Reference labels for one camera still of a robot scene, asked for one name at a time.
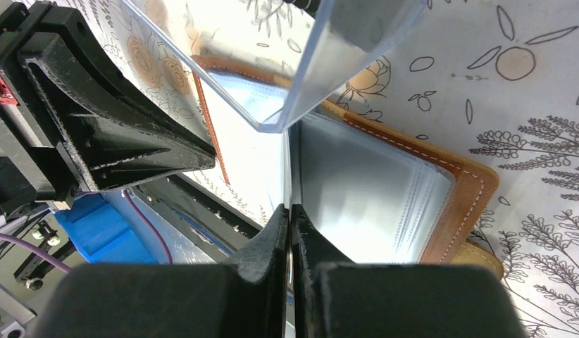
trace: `white tablecloth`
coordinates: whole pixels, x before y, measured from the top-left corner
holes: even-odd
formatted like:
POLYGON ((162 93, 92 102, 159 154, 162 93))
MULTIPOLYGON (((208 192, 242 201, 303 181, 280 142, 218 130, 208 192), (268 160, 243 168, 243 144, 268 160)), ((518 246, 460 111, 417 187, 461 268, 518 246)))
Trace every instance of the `white tablecloth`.
MULTIPOLYGON (((204 18, 164 1, 144 5, 188 49, 233 34, 198 36, 188 23, 204 18)), ((124 75, 208 139, 189 70, 118 0, 57 2, 80 9, 124 75)), ((293 73, 313 19, 279 0, 223 2, 255 46, 230 53, 293 73)), ((502 260, 529 337, 579 337, 579 0, 428 0, 406 39, 333 99, 494 168, 501 185, 472 240, 502 260)), ((189 176, 266 223, 270 207, 227 187, 219 168, 189 176)))

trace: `blue plastic bin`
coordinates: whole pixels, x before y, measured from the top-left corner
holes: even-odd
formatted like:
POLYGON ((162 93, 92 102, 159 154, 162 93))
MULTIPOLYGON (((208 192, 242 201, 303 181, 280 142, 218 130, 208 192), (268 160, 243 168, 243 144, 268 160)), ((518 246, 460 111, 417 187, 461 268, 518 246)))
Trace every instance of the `blue plastic bin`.
POLYGON ((157 264, 130 224, 100 194, 76 200, 55 219, 89 263, 157 264))

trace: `wallet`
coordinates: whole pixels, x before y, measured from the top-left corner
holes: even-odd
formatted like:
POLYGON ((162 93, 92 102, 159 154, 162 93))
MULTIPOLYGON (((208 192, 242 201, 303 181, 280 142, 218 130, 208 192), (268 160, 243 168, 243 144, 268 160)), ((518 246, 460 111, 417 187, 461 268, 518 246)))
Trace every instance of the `wallet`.
MULTIPOLYGON (((270 111, 290 81, 216 56, 193 56, 250 111, 270 111)), ((194 74, 228 185, 251 202, 302 204, 356 263, 501 263, 466 242, 498 186, 495 171, 324 101, 281 134, 254 130, 194 74)))

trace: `floral tablecloth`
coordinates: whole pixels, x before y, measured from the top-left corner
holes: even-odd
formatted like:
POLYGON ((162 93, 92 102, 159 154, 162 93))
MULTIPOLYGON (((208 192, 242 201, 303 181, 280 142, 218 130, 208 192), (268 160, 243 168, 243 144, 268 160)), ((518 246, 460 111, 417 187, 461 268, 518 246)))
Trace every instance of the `floral tablecloth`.
MULTIPOLYGON (((193 18, 193 1, 143 4, 188 52, 237 36, 229 25, 194 31, 205 18, 193 18)), ((209 140, 189 69, 118 0, 57 2, 80 9, 124 75, 209 140)), ((254 42, 230 53, 294 72, 313 18, 280 0, 206 2, 225 4, 220 14, 254 42)), ((406 39, 332 99, 494 168, 502 182, 471 239, 502 260, 529 337, 579 337, 579 0, 427 0, 406 39)), ((219 168, 188 176, 258 223, 272 212, 219 168)))

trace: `transparent box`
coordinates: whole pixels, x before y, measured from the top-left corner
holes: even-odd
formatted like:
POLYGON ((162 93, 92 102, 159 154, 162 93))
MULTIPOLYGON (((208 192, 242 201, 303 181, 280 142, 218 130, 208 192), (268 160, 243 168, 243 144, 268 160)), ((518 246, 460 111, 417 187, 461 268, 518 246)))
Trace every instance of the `transparent box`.
POLYGON ((426 0, 322 0, 316 20, 282 0, 122 3, 255 130, 279 133, 401 40, 426 0), (249 26, 258 32, 246 34, 249 26), (287 45, 273 51, 282 62, 251 53, 272 36, 287 45), (244 64, 266 78, 245 74, 244 64), (246 90, 246 81, 266 95, 246 90))

